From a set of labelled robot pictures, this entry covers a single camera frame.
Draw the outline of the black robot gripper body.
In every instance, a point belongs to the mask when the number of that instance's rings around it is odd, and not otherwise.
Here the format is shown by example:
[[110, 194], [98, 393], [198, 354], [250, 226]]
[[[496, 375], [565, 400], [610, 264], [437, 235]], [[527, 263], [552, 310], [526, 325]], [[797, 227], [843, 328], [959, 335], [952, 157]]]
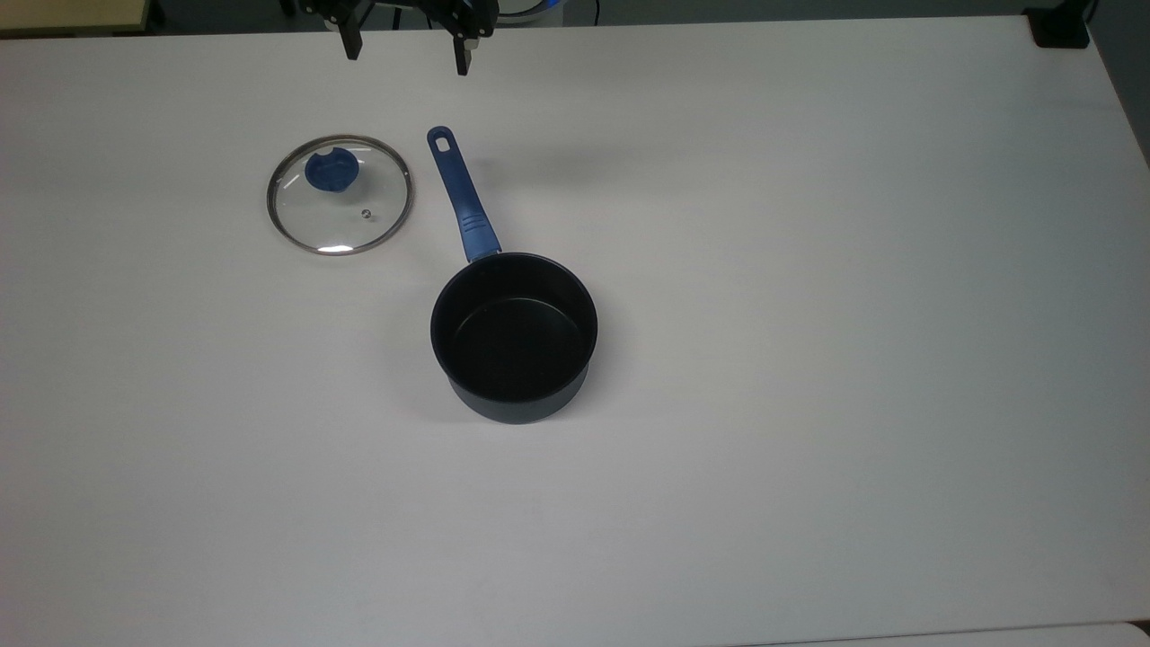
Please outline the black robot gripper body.
[[377, 5], [394, 11], [415, 11], [452, 36], [468, 38], [493, 33], [498, 17], [497, 1], [296, 1], [299, 11], [320, 17], [329, 30], [351, 33]]

